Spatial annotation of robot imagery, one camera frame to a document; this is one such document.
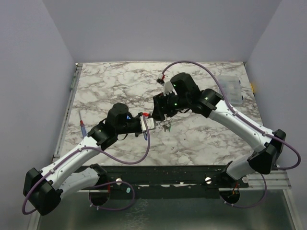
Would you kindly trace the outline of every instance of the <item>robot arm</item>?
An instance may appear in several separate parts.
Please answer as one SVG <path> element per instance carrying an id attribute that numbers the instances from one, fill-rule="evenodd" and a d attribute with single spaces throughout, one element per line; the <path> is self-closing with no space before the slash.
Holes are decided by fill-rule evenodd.
<path id="1" fill-rule="evenodd" d="M 194 113 L 201 114 L 229 128 L 253 148 L 254 153 L 251 156 L 228 163 L 222 174 L 224 175 L 223 179 L 233 181 L 249 173 L 270 173 L 283 145 L 247 126 L 237 115 L 241 115 L 253 125 L 261 127 L 266 133 L 284 140 L 285 133 L 282 130 L 273 132 L 271 129 L 262 127 L 234 108 L 235 112 L 233 113 L 227 107 L 222 95 L 212 89 L 200 91 L 189 74 L 177 74 L 171 81 L 165 83 L 164 88 L 164 93 L 153 97 L 152 117 L 155 120 L 163 121 L 165 115 L 172 117 L 178 111 L 190 109 Z"/>
<path id="2" fill-rule="evenodd" d="M 145 118 L 142 113 L 133 117 L 124 104 L 117 103 L 109 110 L 107 118 L 94 126 L 75 148 L 56 162 L 40 171 L 32 168 L 25 177 L 24 195 L 41 215 L 51 212 L 67 196 L 80 189 L 94 186 L 98 180 L 106 179 L 106 172 L 94 165 L 80 173 L 74 173 L 92 157 L 100 153 L 97 147 L 105 150 L 118 139 L 118 134 L 135 133 L 154 129 L 154 120 Z"/>

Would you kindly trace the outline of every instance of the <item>wire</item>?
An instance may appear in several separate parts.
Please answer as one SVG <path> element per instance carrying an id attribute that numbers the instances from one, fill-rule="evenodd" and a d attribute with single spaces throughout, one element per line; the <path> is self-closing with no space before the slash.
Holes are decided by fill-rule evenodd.
<path id="1" fill-rule="evenodd" d="M 215 81 L 216 85 L 218 86 L 218 88 L 220 89 L 223 97 L 224 97 L 224 100 L 225 100 L 225 103 L 228 107 L 228 109 L 233 113 L 233 114 L 236 114 L 235 110 L 233 109 L 232 105 L 229 103 L 229 100 L 227 99 L 226 97 L 226 93 L 224 91 L 224 89 L 222 88 L 222 86 L 220 85 L 219 81 L 216 79 L 216 77 L 212 74 L 212 72 L 210 70 L 208 70 L 206 67 L 204 67 L 203 65 L 195 62 L 195 61 L 175 61 L 171 64 L 169 64 L 163 71 L 162 71 L 162 74 L 164 75 L 164 73 L 168 70 L 168 68 L 170 68 L 171 66 L 175 65 L 175 64 L 178 64 L 178 63 L 190 63 L 190 64 L 193 64 L 193 65 L 196 65 L 196 66 L 199 66 L 200 68 L 204 69 L 205 71 L 207 71 L 207 73 L 209 73 L 209 75 L 213 78 L 213 80 Z M 251 122 L 249 122 L 248 120 L 246 120 L 244 117 L 242 117 L 240 114 L 236 114 L 236 116 L 241 120 L 243 121 L 245 124 L 247 124 L 248 126 L 250 126 L 251 128 L 253 128 L 254 130 L 260 132 L 262 135 L 264 136 L 267 136 L 269 138 L 272 138 L 276 141 L 279 141 L 281 142 L 282 144 L 284 144 L 285 146 L 287 146 L 289 149 L 291 149 L 296 155 L 297 155 L 297 162 L 296 164 L 292 165 L 292 166 L 289 166 L 289 167 L 274 167 L 274 169 L 276 170 L 289 170 L 289 169 L 294 169 L 296 168 L 300 163 L 301 163 L 301 155 L 299 154 L 299 152 L 293 147 L 291 146 L 290 144 L 288 144 L 287 142 L 285 142 L 284 140 L 280 139 L 280 138 L 277 138 L 271 134 L 268 134 L 267 132 L 261 130 L 260 128 L 258 128 L 257 126 L 253 125 Z"/>
<path id="2" fill-rule="evenodd" d="M 108 182 L 108 183 L 105 183 L 105 184 L 95 185 L 95 186 L 93 186 L 91 188 L 99 188 L 99 187 L 106 186 L 108 184 L 116 184 L 116 183 L 118 183 L 118 182 L 117 181 L 112 181 L 112 182 Z M 125 181 L 121 181 L 121 183 L 128 185 L 131 188 L 131 190 L 132 190 L 132 199 L 131 199 L 131 202 L 127 206 L 121 207 L 121 208 L 109 208 L 109 207 L 96 206 L 96 205 L 93 204 L 91 196 L 89 196 L 89 200 L 91 202 L 91 206 L 94 206 L 94 207 L 96 207 L 98 209 L 108 210 L 108 211 L 122 211 L 122 210 L 125 210 L 125 209 L 131 207 L 134 204 L 134 202 L 135 202 L 135 191 L 134 191 L 134 188 L 133 188 L 132 185 L 130 185 L 129 183 L 127 183 Z"/>
<path id="3" fill-rule="evenodd" d="M 186 114 L 190 109 L 187 109 L 186 111 L 182 112 L 182 111 L 179 111 L 180 113 L 182 114 Z"/>
<path id="4" fill-rule="evenodd" d="M 126 139 L 127 136 L 128 136 L 128 133 L 126 133 L 125 137 L 123 139 L 121 139 L 121 140 Z M 120 140 L 120 139 L 117 139 L 117 140 Z"/>
<path id="5" fill-rule="evenodd" d="M 240 205 L 230 204 L 227 201 L 225 201 L 222 197 L 220 197 L 224 201 L 224 204 L 227 204 L 227 205 L 229 205 L 231 207 L 236 207 L 236 208 L 251 208 L 251 207 L 255 207 L 255 206 L 261 204 L 265 200 L 265 198 L 267 196 L 268 187 L 267 187 L 267 182 L 265 181 L 264 176 L 262 174 L 260 174 L 260 175 L 261 175 L 261 177 L 263 179 L 263 182 L 264 182 L 264 193 L 263 193 L 262 198 L 257 203 L 255 203 L 253 205 L 249 205 L 249 206 L 240 206 Z"/>
<path id="6" fill-rule="evenodd" d="M 108 156 L 109 158 L 111 158 L 111 159 L 113 159 L 113 160 L 115 160 L 115 161 L 117 161 L 117 162 L 120 162 L 120 163 L 123 163 L 123 164 L 128 164 L 128 165 L 138 164 L 138 163 L 140 163 L 141 161 L 143 161 L 143 160 L 147 157 L 148 152 L 149 152 L 149 148 L 150 148 L 150 134 L 149 134 L 149 129 L 148 129 L 148 126 L 147 126 L 147 123 L 146 123 L 146 119 L 145 119 L 144 116 L 143 116 L 143 121 L 144 121 L 144 123 L 145 123 L 146 132 L 147 132 L 147 149 L 146 149 L 146 152 L 145 152 L 144 156 L 143 156 L 141 159 L 139 159 L 138 161 L 135 161 L 135 162 L 127 162 L 127 161 L 122 161 L 122 160 L 120 160 L 120 159 L 117 159 L 116 157 L 113 157 L 112 155 L 110 155 L 110 154 L 108 154 L 108 153 L 106 153 L 106 152 L 104 152 L 103 150 L 98 149 L 98 148 L 94 148 L 94 147 L 82 147 L 81 150 L 77 149 L 76 151 L 74 151 L 74 152 L 72 152 L 71 154 L 69 154 L 64 160 L 62 160 L 61 162 L 59 162 L 56 166 L 54 166 L 54 168 L 53 168 L 52 170 L 50 170 L 49 172 L 47 172 L 46 175 L 44 175 L 41 179 L 39 179 L 39 180 L 33 185 L 33 187 L 29 190 L 28 194 L 27 194 L 27 195 L 25 196 L 25 198 L 24 198 L 24 202 L 23 202 L 23 206 L 22 206 L 22 213 L 23 213 L 24 215 L 29 215 L 29 214 L 31 214 L 31 213 L 33 213 L 33 212 L 36 211 L 36 208 L 33 209 L 33 210 L 31 210 L 31 211 L 29 211 L 29 212 L 27 212 L 27 211 L 25 210 L 25 206 L 26 206 L 26 204 L 27 204 L 27 202 L 28 202 L 28 200 L 29 200 L 31 194 L 33 193 L 33 191 L 37 188 L 37 186 L 38 186 L 42 181 L 44 181 L 48 176 L 50 176 L 52 173 L 54 173 L 54 171 L 57 170 L 62 164 L 64 164 L 69 158 L 71 158 L 72 156 L 74 156 L 75 154 L 77 154 L 77 153 L 79 153 L 79 152 L 81 152 L 81 151 L 83 151 L 83 150 L 96 150 L 96 151 L 98 151 L 98 152 L 100 152 L 100 153 L 105 154 L 106 156 Z"/>
<path id="7" fill-rule="evenodd" d="M 236 189 L 238 186 L 239 186 L 239 182 L 237 181 L 237 182 L 236 182 L 236 185 L 235 185 L 235 187 L 234 187 L 234 189 L 232 190 L 232 194 L 235 194 L 235 189 Z"/>

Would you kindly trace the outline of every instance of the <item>black metal frame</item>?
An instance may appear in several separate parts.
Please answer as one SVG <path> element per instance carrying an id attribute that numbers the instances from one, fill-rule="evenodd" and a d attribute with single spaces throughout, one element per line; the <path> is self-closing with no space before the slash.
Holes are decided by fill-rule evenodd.
<path id="1" fill-rule="evenodd" d="M 80 167 L 76 173 L 87 167 Z M 233 182 L 221 179 L 225 167 L 225 165 L 103 166 L 106 174 L 100 177 L 97 184 L 120 178 L 133 186 L 136 199 L 219 198 L 219 188 L 232 188 L 235 185 Z M 212 179 L 209 184 L 205 182 L 207 177 Z M 241 188 L 248 187 L 248 184 L 243 183 L 241 179 L 238 183 Z M 107 186 L 95 190 L 107 190 Z M 126 185 L 113 184 L 110 199 L 131 199 L 131 192 L 127 193 L 126 190 Z M 108 194 L 90 192 L 90 196 L 93 203 L 99 205 L 99 201 L 104 200 L 103 197 Z"/>

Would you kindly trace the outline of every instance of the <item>pen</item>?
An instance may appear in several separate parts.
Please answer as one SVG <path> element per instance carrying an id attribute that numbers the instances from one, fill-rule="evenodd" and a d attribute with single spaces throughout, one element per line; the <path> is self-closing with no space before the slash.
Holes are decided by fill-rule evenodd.
<path id="1" fill-rule="evenodd" d="M 87 132 L 86 132 L 84 123 L 83 123 L 82 118 L 81 118 L 81 112 L 80 112 L 80 110 L 79 110 L 79 117 L 80 117 L 80 127 L 81 127 L 82 136 L 83 136 L 83 137 L 86 137 L 86 136 L 87 136 Z"/>

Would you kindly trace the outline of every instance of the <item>metal floor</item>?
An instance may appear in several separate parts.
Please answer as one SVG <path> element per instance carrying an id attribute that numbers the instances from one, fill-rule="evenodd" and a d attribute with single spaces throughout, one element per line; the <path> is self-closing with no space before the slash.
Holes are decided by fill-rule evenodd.
<path id="1" fill-rule="evenodd" d="M 248 205 L 263 191 L 241 191 L 238 204 Z M 110 200 L 122 207 L 126 200 Z M 39 230 L 293 230 L 282 190 L 269 190 L 265 202 L 238 209 L 218 199 L 138 200 L 125 211 L 97 211 L 90 207 L 87 192 L 64 199 L 50 214 L 40 218 Z"/>

